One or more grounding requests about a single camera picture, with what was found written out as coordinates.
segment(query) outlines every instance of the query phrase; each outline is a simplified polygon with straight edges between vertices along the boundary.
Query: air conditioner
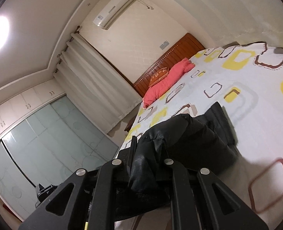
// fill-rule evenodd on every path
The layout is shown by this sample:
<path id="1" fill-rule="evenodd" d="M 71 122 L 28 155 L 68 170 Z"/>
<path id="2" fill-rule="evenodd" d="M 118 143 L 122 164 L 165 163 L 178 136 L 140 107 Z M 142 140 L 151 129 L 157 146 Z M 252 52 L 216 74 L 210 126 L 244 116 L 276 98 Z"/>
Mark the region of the air conditioner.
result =
<path id="1" fill-rule="evenodd" d="M 132 1 L 133 0 L 111 0 L 96 16 L 93 23 L 107 30 L 118 15 L 129 6 Z"/>

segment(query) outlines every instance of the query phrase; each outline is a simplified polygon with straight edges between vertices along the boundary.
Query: orange embroidered cushion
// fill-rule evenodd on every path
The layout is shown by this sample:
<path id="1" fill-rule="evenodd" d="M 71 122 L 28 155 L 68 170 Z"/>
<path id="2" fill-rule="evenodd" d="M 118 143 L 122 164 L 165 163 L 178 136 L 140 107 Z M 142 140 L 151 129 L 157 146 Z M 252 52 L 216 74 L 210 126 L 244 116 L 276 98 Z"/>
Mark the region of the orange embroidered cushion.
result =
<path id="1" fill-rule="evenodd" d="M 151 80 L 150 80 L 150 83 L 149 83 L 149 87 L 154 86 L 155 84 L 157 84 L 158 82 L 160 82 L 161 80 L 166 78 L 168 73 L 169 73 L 169 68 L 167 68 L 167 67 L 164 67 L 164 68 L 158 70 L 151 77 Z"/>

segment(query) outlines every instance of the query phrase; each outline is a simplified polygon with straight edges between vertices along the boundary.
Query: black jacket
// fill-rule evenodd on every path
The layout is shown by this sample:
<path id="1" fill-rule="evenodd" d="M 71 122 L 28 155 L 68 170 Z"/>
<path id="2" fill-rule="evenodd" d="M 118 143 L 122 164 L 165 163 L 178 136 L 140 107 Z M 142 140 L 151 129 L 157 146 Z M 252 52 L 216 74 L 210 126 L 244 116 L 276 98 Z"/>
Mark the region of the black jacket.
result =
<path id="1" fill-rule="evenodd" d="M 218 102 L 204 115 L 179 114 L 148 129 L 139 139 L 129 187 L 118 191 L 116 219 L 148 212 L 169 202 L 156 183 L 156 170 L 168 157 L 186 168 L 209 168 L 216 175 L 237 158 L 235 140 Z"/>

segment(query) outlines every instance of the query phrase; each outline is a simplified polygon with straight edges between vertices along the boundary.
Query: curtain rod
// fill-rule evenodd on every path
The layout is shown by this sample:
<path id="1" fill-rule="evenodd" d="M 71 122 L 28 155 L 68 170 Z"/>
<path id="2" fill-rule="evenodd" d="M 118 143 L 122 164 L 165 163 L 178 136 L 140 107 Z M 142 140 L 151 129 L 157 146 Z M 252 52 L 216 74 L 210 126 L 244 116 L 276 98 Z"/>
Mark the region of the curtain rod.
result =
<path id="1" fill-rule="evenodd" d="M 74 34 L 79 34 L 79 33 L 80 33 L 80 31 L 79 31 L 80 28 L 81 28 L 81 26 L 77 26 L 76 30 L 75 30 L 73 33 L 74 33 Z M 68 46 L 66 46 L 63 51 L 66 52 L 67 49 L 68 49 Z"/>

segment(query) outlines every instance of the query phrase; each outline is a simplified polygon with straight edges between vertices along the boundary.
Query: pink pillow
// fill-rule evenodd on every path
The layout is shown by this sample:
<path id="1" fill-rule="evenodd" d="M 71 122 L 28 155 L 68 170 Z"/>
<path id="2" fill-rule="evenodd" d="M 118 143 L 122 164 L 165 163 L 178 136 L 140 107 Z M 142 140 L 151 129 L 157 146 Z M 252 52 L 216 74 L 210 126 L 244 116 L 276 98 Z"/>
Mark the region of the pink pillow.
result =
<path id="1" fill-rule="evenodd" d="M 169 71 L 166 78 L 150 87 L 144 95 L 143 102 L 144 108 L 147 108 L 154 101 L 159 99 L 165 94 L 178 80 L 183 76 L 184 73 L 189 72 L 195 67 L 189 59 L 185 58 L 180 62 L 176 63 Z"/>

